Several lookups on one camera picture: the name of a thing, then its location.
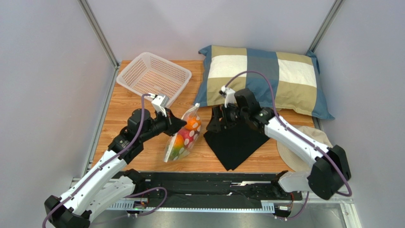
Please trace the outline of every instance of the gray floor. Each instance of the gray floor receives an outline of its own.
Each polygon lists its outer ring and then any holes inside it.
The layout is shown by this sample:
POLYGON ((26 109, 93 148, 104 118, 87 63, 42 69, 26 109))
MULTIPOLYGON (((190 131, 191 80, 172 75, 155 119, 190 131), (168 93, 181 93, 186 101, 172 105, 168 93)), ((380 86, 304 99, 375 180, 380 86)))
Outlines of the gray floor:
MULTIPOLYGON (((122 216, 107 210, 95 222, 122 216)), ((273 215, 252 213, 155 212, 139 218, 123 218, 93 228, 345 228, 339 204, 309 204, 296 220, 279 221, 273 215)))

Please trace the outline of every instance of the basket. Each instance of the basket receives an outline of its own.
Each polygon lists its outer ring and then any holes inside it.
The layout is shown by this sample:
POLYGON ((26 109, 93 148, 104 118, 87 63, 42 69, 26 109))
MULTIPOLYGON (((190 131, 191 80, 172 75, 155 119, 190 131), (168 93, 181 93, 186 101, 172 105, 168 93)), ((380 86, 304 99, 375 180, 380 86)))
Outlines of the basket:
POLYGON ((128 64, 118 75, 117 83, 138 94, 164 94, 169 96, 170 107, 184 90, 191 71, 164 58, 144 52, 128 64))

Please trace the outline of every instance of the clear plastic bag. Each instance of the clear plastic bag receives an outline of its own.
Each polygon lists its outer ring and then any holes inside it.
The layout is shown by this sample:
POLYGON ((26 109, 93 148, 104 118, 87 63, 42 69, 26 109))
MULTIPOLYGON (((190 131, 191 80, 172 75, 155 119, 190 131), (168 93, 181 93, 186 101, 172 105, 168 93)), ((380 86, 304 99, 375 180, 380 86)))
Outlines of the clear plastic bag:
POLYGON ((190 154, 201 132, 201 119, 197 114, 199 107, 200 104, 196 103, 182 116, 182 120, 187 121, 187 125, 167 141, 164 162, 175 161, 190 154))

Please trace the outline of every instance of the wooden tabletop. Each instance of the wooden tabletop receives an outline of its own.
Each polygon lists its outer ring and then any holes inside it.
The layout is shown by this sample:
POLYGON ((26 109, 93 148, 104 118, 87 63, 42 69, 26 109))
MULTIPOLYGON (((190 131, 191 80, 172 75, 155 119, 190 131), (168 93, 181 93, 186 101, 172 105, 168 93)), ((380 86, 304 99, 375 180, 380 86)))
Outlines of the wooden tabletop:
MULTIPOLYGON (((130 62, 131 61, 123 61, 121 63, 120 71, 130 62)), ((200 60, 182 60, 173 62, 189 69, 193 74, 186 88, 170 107, 173 114, 180 118, 184 112, 193 105, 195 95, 198 92, 198 88, 203 78, 204 68, 203 62, 200 60)), ((94 156, 95 161, 98 161, 101 158, 114 137, 116 137, 120 130, 126 126, 127 120, 132 112, 140 107, 140 96, 132 93, 119 84, 115 85, 96 149, 96 154, 94 156)), ((152 117, 154 117, 154 109, 149 101, 145 101, 145 108, 150 110, 152 117)), ((287 109, 283 109, 279 113, 292 125, 314 126, 310 116, 298 114, 287 109)), ((211 118, 211 108, 200 108, 198 115, 202 119, 202 134, 204 134, 206 132, 205 127, 211 118)), ((144 150, 135 157, 129 165, 127 165, 125 170, 226 172, 225 168, 207 145, 202 135, 198 138, 194 148, 188 156, 176 161, 169 161, 167 163, 163 162, 164 148, 168 140, 169 136, 160 134, 159 136, 145 142, 144 150)), ((277 151, 276 141, 270 139, 233 172, 275 173, 283 170, 291 169, 281 159, 277 151)))

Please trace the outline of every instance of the toy in bag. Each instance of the toy in bag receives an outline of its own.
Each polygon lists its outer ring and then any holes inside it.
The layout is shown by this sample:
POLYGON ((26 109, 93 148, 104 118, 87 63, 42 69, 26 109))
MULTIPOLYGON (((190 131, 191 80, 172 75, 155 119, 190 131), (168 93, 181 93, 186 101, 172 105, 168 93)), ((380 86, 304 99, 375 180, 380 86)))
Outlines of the toy in bag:
POLYGON ((182 116, 182 120, 185 120, 187 124, 167 142, 164 162, 181 159, 190 153, 190 149, 193 148, 201 132, 201 119, 197 114, 199 107, 200 104, 196 103, 182 116))

